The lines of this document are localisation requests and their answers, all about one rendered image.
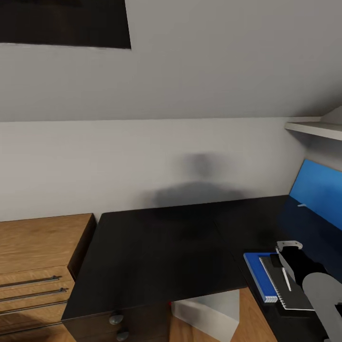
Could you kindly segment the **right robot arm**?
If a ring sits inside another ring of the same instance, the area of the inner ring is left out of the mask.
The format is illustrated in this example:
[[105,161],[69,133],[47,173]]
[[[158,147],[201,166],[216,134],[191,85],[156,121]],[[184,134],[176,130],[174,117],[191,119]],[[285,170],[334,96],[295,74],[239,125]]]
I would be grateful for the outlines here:
[[277,241],[277,254],[270,254],[274,267],[284,268],[300,285],[331,342],[342,342],[342,284],[320,262],[312,261],[297,241]]

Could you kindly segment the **folder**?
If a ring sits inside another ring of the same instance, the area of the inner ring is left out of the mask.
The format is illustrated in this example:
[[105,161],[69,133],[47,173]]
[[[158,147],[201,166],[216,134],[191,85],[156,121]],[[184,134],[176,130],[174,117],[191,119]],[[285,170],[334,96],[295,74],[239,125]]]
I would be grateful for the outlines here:
[[260,257],[270,257],[270,254],[276,253],[244,253],[243,257],[249,268],[249,271],[262,295],[264,302],[281,302],[271,281],[269,280],[265,268],[262,266]]

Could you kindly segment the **notebook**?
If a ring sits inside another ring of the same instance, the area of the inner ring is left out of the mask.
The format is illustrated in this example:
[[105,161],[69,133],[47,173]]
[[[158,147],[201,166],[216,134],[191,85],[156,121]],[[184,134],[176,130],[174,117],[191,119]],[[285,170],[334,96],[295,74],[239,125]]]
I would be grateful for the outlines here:
[[296,284],[286,269],[274,267],[270,257],[259,259],[285,309],[314,311],[301,286]]

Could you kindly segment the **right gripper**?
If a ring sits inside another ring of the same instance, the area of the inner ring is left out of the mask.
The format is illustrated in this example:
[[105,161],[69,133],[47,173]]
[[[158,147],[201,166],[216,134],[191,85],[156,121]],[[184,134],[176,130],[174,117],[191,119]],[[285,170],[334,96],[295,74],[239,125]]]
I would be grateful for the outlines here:
[[278,252],[277,254],[270,254],[270,258],[274,267],[284,268],[284,266],[282,265],[280,261]]

